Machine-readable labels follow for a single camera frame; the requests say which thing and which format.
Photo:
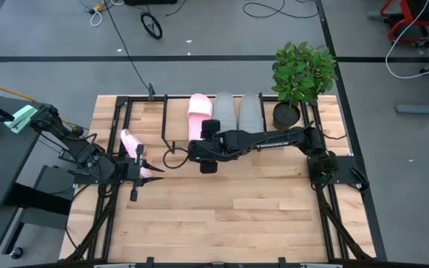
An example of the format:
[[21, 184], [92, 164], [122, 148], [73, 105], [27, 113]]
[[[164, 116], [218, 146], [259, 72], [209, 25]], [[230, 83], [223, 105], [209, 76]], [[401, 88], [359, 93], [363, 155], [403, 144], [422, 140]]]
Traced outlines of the black frame wooden shelf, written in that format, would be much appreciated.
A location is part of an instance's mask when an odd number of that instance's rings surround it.
[[[269, 119], [270, 112], [276, 104], [272, 95], [257, 94], [261, 104], [264, 131], [268, 131], [272, 124]], [[188, 143], [188, 105], [190, 95], [164, 95], [162, 97], [162, 126], [161, 139], [170, 153], [176, 147], [187, 147]]]

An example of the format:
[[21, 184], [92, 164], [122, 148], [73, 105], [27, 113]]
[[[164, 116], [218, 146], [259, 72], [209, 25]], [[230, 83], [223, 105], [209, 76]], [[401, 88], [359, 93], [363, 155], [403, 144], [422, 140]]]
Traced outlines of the black aluminium rig frame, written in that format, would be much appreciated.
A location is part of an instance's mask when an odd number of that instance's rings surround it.
[[164, 95], [100, 95], [90, 130], [120, 156], [120, 132], [140, 138], [147, 160], [162, 169], [130, 201], [132, 185], [114, 189], [115, 210], [84, 253], [98, 268], [303, 267], [353, 259], [321, 211], [308, 163], [295, 147], [254, 151], [203, 175], [161, 139]]

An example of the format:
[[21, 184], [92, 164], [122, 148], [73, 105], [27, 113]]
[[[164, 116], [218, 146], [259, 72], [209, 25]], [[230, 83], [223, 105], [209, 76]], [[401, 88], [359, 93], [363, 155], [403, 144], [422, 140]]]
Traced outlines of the black side desk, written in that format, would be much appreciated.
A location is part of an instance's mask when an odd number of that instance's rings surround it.
[[66, 201], [16, 181], [38, 138], [32, 129], [15, 134], [0, 122], [0, 245], [19, 208], [67, 213]]

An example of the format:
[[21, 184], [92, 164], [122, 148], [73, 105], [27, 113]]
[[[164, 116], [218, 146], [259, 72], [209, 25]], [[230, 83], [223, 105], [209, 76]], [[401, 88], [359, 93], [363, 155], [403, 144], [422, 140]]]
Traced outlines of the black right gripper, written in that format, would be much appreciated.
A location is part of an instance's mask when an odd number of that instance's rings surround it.
[[200, 164], [202, 174], [217, 173], [218, 162], [229, 162], [239, 158], [237, 130], [219, 133], [220, 121], [202, 121], [200, 140], [188, 144], [188, 159]]

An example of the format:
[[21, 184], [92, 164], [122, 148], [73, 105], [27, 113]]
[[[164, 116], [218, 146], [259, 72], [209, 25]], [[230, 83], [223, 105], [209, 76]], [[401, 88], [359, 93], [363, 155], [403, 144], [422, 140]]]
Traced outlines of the pink rubber slide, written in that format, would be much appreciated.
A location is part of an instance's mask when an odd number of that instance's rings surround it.
[[[128, 129], [123, 129], [120, 134], [121, 142], [124, 145], [127, 154], [132, 158], [137, 160], [137, 147], [142, 144], [142, 142], [133, 135]], [[143, 178], [152, 177], [152, 173], [145, 167], [142, 167], [140, 170], [140, 175]]]
[[212, 102], [203, 94], [194, 94], [188, 101], [188, 140], [200, 140], [202, 122], [212, 118]]

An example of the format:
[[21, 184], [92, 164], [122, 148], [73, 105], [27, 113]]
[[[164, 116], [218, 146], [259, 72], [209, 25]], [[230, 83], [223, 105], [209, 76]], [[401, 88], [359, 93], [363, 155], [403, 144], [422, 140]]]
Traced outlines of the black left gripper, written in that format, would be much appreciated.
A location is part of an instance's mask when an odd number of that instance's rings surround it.
[[158, 180], [164, 179], [164, 177], [148, 177], [141, 178], [141, 169], [145, 168], [148, 170], [153, 170], [157, 172], [163, 172], [162, 169], [159, 169], [147, 162], [143, 158], [144, 145], [139, 144], [136, 148], [136, 157], [135, 158], [124, 158], [124, 165], [126, 169], [126, 180], [133, 183], [132, 190], [130, 192], [130, 201], [136, 202], [138, 199], [138, 187], [144, 186], [149, 182], [155, 182]]

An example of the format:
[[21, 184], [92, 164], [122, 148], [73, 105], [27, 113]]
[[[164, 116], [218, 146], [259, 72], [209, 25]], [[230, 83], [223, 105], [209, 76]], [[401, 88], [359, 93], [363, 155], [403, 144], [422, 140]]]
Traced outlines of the yellow floor strip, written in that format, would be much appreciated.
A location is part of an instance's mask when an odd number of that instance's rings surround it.
[[28, 101], [38, 102], [38, 100], [36, 100], [36, 99], [34, 99], [34, 98], [30, 97], [30, 96], [24, 95], [24, 94], [22, 94], [20, 92], [17, 92], [17, 91], [6, 89], [5, 87], [2, 87], [2, 86], [0, 86], [0, 91], [6, 92], [6, 93], [11, 94], [11, 95], [18, 96], [20, 98], [24, 98], [25, 100], [28, 100]]

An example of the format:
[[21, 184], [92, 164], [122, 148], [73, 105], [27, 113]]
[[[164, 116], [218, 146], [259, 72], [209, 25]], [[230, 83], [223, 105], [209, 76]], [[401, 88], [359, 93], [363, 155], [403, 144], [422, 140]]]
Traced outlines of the red frame cart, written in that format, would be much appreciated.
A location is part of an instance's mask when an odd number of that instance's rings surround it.
[[389, 26], [387, 38], [392, 45], [429, 48], [429, 0], [398, 0], [400, 12], [387, 12], [394, 1], [386, 0], [379, 11], [369, 11], [367, 18]]

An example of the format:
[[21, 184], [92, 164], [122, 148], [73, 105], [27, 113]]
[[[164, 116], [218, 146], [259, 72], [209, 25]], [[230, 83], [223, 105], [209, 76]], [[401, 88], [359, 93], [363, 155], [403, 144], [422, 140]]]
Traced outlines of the mint green stapler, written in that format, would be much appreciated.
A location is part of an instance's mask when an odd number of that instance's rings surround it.
[[14, 120], [4, 123], [13, 133], [19, 134], [29, 123], [31, 118], [38, 112], [36, 108], [31, 105], [26, 105], [13, 114]]

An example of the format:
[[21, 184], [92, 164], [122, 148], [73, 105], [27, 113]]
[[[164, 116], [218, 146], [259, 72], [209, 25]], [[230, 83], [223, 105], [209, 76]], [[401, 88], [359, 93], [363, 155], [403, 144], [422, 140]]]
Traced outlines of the grey rubber slide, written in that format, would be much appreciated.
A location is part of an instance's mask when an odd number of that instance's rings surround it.
[[264, 131], [263, 115], [259, 97], [254, 93], [247, 93], [241, 98], [238, 116], [238, 129], [248, 133]]
[[220, 122], [220, 132], [238, 129], [235, 101], [231, 93], [217, 93], [213, 106], [212, 118]]

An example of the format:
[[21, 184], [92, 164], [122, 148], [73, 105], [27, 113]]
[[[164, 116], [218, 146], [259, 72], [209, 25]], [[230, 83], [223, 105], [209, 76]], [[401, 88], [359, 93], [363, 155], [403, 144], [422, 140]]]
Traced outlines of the green potted plant black pot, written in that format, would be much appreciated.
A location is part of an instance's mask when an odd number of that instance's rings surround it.
[[273, 126], [287, 130], [300, 119], [302, 102], [316, 100], [332, 90], [337, 80], [337, 61], [327, 48], [314, 48], [307, 42], [288, 42], [275, 58], [271, 89], [278, 95], [279, 103], [273, 110]]

